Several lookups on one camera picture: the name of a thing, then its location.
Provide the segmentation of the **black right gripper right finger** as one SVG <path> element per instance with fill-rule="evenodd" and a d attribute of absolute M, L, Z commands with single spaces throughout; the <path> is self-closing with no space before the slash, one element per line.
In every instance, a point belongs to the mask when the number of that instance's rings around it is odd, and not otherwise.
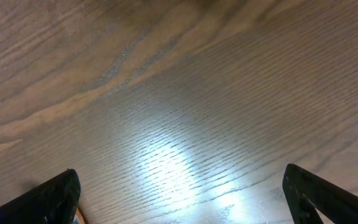
<path fill-rule="evenodd" d="M 358 196 L 301 168 L 288 164 L 282 187 L 294 223 L 358 223 Z"/>

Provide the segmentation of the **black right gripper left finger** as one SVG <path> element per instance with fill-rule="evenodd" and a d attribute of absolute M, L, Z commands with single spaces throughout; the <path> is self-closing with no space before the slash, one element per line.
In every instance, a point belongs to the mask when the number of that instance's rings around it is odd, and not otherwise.
<path fill-rule="evenodd" d="M 73 223 L 81 194 L 74 169 L 68 169 L 0 206 L 0 224 Z"/>

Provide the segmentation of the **orange juice box pair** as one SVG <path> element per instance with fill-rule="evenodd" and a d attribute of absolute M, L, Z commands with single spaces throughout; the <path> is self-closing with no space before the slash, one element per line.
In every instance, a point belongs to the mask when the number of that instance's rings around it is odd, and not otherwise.
<path fill-rule="evenodd" d="M 83 218 L 79 208 L 76 209 L 76 213 L 73 219 L 73 224 L 86 224 L 86 221 Z"/>

